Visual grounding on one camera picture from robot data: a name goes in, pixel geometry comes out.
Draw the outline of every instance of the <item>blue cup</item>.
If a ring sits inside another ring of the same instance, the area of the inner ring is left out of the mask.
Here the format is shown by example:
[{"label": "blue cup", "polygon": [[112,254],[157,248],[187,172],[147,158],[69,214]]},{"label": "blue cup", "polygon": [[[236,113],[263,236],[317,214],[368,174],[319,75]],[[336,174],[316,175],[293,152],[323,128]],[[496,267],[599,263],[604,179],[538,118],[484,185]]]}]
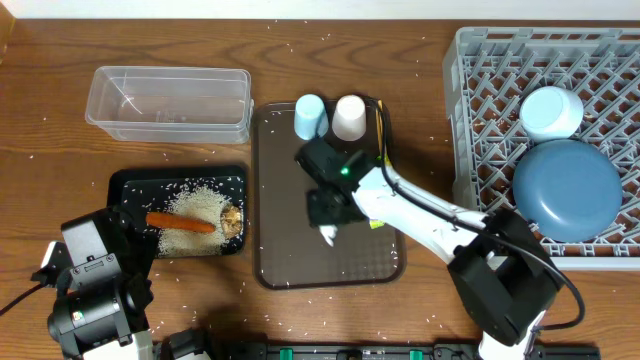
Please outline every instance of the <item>blue cup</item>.
[{"label": "blue cup", "polygon": [[302,140],[324,136],[329,130],[329,119],[322,99],[313,94],[298,99],[293,126]]}]

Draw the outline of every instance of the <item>gray dish rack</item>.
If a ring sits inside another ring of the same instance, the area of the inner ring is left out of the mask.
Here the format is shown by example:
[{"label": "gray dish rack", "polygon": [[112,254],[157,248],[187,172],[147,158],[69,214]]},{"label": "gray dish rack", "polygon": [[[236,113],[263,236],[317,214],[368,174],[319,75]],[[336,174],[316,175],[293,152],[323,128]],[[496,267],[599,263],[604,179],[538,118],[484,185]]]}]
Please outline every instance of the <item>gray dish rack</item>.
[{"label": "gray dish rack", "polygon": [[640,29],[462,28],[443,63],[456,161],[454,202],[483,212],[516,209],[511,179],[533,146],[518,121],[542,86],[577,93],[585,115],[574,138],[618,169],[616,221],[584,243],[532,230],[562,270],[640,269]]}]

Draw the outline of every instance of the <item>carrot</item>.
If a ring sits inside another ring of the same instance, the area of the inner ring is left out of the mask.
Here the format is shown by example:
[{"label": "carrot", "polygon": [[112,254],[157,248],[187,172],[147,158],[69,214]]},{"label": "carrot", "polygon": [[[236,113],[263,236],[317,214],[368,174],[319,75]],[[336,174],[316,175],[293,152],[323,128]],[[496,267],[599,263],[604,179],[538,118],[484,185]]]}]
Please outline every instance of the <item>carrot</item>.
[{"label": "carrot", "polygon": [[147,214],[147,224],[162,229],[181,229],[200,233],[212,233],[216,231],[216,227],[180,215],[150,212]]}]

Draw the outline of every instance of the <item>wooden surface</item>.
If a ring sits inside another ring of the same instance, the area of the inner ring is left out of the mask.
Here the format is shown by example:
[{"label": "wooden surface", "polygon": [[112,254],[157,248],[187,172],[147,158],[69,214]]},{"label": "wooden surface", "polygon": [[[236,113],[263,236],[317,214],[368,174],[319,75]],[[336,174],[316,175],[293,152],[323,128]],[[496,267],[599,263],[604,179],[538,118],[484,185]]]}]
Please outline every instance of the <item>wooden surface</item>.
[{"label": "wooden surface", "polygon": [[[251,73],[257,106],[308,92],[339,97],[357,91],[380,97],[392,112],[399,171],[450,198],[454,163],[451,141],[445,142],[451,131],[444,115],[442,59],[459,27],[481,24],[640,27],[585,22],[18,21],[0,67],[0,303],[33,285],[29,276],[47,243],[61,239],[61,223],[105,205],[115,171],[203,165],[205,159],[209,165],[251,163],[248,144],[112,140],[84,121],[96,68],[243,68]],[[407,247],[407,271],[390,285],[290,292],[265,290],[254,281],[251,243],[239,256],[156,261],[151,275],[155,300],[147,310],[153,337],[160,340],[200,325],[228,339],[266,334],[296,342],[478,341],[480,331],[462,308],[444,264],[412,240]],[[569,277],[585,297],[586,321],[572,330],[546,333],[543,341],[595,344],[607,360],[637,358],[639,274],[581,272]],[[53,291],[41,290],[0,318],[0,359],[60,358],[46,327],[53,301]],[[565,321],[575,312],[573,299],[563,291],[545,322]]]}]

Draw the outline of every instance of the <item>black tray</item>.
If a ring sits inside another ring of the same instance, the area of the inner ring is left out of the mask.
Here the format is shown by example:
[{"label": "black tray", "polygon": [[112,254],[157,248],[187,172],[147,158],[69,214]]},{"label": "black tray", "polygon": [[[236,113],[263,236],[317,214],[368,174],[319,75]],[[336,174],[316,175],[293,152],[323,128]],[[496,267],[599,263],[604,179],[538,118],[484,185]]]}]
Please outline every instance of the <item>black tray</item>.
[{"label": "black tray", "polygon": [[[154,229],[147,227],[144,221],[147,212],[164,212],[168,206],[168,200],[174,198],[181,191],[180,185],[187,182],[206,185],[222,195],[229,196],[233,205],[242,210],[243,227],[247,229],[246,172],[239,166],[120,170],[113,174],[109,180],[107,206],[119,205],[133,216],[138,224],[136,234],[140,237],[140,241],[148,239],[149,236],[157,238]],[[220,182],[225,185],[215,188],[214,185]],[[177,183],[177,186],[165,190],[167,185],[174,183]],[[240,235],[230,239],[222,247],[220,255],[231,255],[240,251],[244,246],[246,234],[246,231],[242,231]]]}]

